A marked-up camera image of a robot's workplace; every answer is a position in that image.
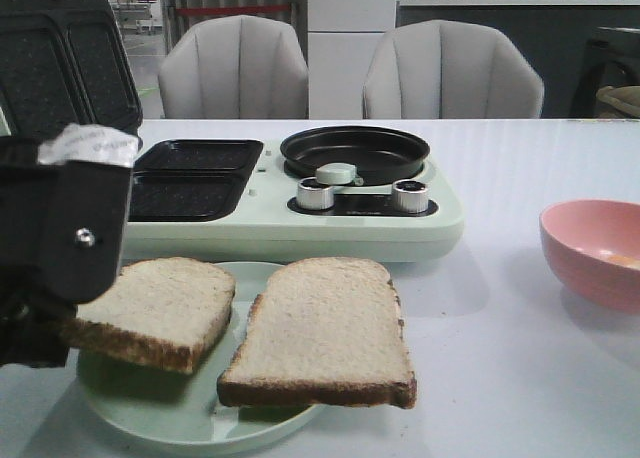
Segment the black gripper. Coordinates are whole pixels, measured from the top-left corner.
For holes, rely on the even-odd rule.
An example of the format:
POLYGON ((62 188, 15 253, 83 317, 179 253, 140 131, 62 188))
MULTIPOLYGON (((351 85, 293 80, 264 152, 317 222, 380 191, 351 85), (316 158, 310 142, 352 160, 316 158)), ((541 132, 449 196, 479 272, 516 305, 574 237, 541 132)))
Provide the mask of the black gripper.
POLYGON ((65 364, 60 327, 119 273, 137 153, 136 136, 100 125, 2 137, 2 364, 65 364))

